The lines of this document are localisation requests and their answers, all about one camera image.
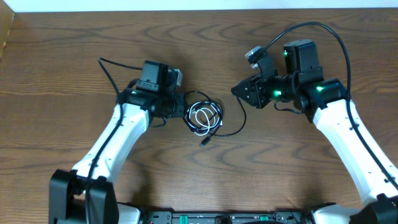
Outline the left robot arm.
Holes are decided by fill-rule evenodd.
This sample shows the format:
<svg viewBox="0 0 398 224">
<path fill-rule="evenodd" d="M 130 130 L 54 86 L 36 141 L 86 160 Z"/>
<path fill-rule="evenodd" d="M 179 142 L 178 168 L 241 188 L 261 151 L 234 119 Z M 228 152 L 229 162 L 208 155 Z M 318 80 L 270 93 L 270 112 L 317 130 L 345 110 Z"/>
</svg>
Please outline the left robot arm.
<svg viewBox="0 0 398 224">
<path fill-rule="evenodd" d="M 140 136 L 154 118 L 183 117 L 186 102 L 176 91 L 183 74 L 145 61 L 142 75 L 123 90 L 109 123 L 70 171 L 58 169 L 49 182 L 49 223 L 139 223 L 141 211 L 116 199 L 114 185 Z"/>
</svg>

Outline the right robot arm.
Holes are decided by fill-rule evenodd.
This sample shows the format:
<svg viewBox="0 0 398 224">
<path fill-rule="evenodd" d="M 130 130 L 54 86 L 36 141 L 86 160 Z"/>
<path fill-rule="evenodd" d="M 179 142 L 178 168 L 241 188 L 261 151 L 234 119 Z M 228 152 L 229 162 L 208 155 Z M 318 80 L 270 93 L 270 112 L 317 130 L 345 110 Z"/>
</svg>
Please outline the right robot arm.
<svg viewBox="0 0 398 224">
<path fill-rule="evenodd" d="M 343 84 L 324 79 L 314 41 L 284 44 L 285 76 L 278 75 L 260 46 L 245 58 L 259 73 L 240 81 L 232 94 L 258 109 L 270 102 L 293 102 L 293 113 L 304 114 L 334 147 L 364 205 L 353 209 L 326 203 L 302 214 L 298 222 L 397 223 L 397 167 L 366 129 Z"/>
</svg>

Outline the cardboard box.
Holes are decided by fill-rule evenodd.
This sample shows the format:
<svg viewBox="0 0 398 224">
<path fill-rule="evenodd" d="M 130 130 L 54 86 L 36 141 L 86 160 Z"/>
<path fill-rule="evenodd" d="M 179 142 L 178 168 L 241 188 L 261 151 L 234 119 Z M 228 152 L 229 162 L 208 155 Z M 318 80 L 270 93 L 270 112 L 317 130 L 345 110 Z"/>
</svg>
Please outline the cardboard box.
<svg viewBox="0 0 398 224">
<path fill-rule="evenodd" d="M 7 38 L 9 37 L 11 26 L 15 18 L 15 12 L 1 0 L 0 13 L 0 58 L 2 58 L 7 44 Z"/>
</svg>

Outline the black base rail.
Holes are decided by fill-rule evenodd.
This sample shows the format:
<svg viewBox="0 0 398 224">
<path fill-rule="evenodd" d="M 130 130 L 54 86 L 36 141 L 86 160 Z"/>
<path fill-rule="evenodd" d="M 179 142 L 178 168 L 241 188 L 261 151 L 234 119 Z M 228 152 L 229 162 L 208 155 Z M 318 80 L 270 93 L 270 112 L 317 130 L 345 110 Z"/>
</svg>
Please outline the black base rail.
<svg viewBox="0 0 398 224">
<path fill-rule="evenodd" d="M 149 211 L 139 224 L 351 223 L 349 215 L 278 210 L 270 213 L 199 213 Z"/>
</svg>

